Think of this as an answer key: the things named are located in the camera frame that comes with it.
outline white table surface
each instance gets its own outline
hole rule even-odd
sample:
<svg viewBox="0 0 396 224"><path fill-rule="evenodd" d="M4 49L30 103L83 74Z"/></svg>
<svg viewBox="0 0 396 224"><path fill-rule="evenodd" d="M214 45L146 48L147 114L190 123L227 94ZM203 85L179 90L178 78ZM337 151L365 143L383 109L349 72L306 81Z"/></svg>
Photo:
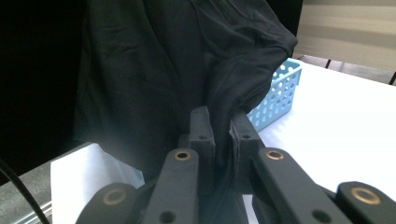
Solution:
<svg viewBox="0 0 396 224"><path fill-rule="evenodd" d="M260 136L268 147L288 151L327 189L360 181L396 200L395 87L303 64L291 111ZM53 223L74 223L101 187L114 181L141 185L140 178L97 145L54 161ZM257 223L251 206L247 211L250 223Z"/></svg>
<svg viewBox="0 0 396 224"><path fill-rule="evenodd" d="M291 111L260 132L321 186L360 181L396 201L396 88L303 65Z"/></svg>

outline brass insert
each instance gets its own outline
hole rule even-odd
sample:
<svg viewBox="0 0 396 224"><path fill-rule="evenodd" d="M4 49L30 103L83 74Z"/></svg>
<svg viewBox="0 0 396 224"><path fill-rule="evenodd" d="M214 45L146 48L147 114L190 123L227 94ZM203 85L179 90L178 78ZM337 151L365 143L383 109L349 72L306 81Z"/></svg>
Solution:
<svg viewBox="0 0 396 224"><path fill-rule="evenodd" d="M103 198L103 203L106 205L116 205L122 203L126 198L125 189L116 188L109 190Z"/></svg>
<svg viewBox="0 0 396 224"><path fill-rule="evenodd" d="M363 203L368 203L372 205L381 204L381 199L378 197L378 195L376 195L369 189L352 188L350 192L352 193L353 197Z"/></svg>
<svg viewBox="0 0 396 224"><path fill-rule="evenodd" d="M175 159L177 161L187 161L191 158L191 154L188 151L179 151L175 154Z"/></svg>
<svg viewBox="0 0 396 224"><path fill-rule="evenodd" d="M280 153L278 151L274 151L274 150L267 151L267 153L265 153L265 155L269 159L274 160L274 161L280 161L280 160L283 160L283 158L284 158L282 153Z"/></svg>

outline black cable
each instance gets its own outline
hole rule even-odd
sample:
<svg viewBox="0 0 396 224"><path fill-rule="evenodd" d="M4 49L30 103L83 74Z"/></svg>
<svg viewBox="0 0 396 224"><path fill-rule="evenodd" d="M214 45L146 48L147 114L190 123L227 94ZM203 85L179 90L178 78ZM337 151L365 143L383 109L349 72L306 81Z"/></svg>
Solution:
<svg viewBox="0 0 396 224"><path fill-rule="evenodd" d="M35 214L38 216L38 219L43 224L50 224L47 220L46 216L44 215L43 211L41 210L38 203L35 201L35 198L29 192L29 190L24 186L20 178L15 174L15 172L4 162L0 159L0 171L5 175L17 188L17 190L21 193L21 195L25 198L25 200L29 203L32 207Z"/></svg>
<svg viewBox="0 0 396 224"><path fill-rule="evenodd" d="M393 82L395 81L395 79L396 79L396 72L395 72L395 74L393 74L393 77L390 79L389 85L393 85Z"/></svg>
<svg viewBox="0 0 396 224"><path fill-rule="evenodd" d="M330 65L330 63L332 62L332 60L327 60L327 63L326 63L326 66L325 66L325 68L329 68L329 65Z"/></svg>

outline black background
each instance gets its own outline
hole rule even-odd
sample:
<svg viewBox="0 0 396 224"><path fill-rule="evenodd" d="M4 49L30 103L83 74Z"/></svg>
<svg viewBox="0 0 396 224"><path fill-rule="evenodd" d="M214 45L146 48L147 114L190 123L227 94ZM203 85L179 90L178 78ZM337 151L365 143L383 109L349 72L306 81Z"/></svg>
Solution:
<svg viewBox="0 0 396 224"><path fill-rule="evenodd" d="M296 34L303 0L267 2ZM0 158L18 175L81 144L72 133L85 7L0 1Z"/></svg>

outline black cloth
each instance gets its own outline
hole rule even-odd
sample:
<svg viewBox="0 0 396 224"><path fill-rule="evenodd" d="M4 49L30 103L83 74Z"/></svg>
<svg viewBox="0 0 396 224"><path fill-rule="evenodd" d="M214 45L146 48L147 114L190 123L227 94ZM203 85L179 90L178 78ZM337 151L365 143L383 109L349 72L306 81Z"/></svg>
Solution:
<svg viewBox="0 0 396 224"><path fill-rule="evenodd" d="M212 201L233 204L234 192L219 190L233 185L231 116L263 99L296 43L264 0L90 0L75 137L157 175L189 132L190 112L207 105L217 144Z"/></svg>

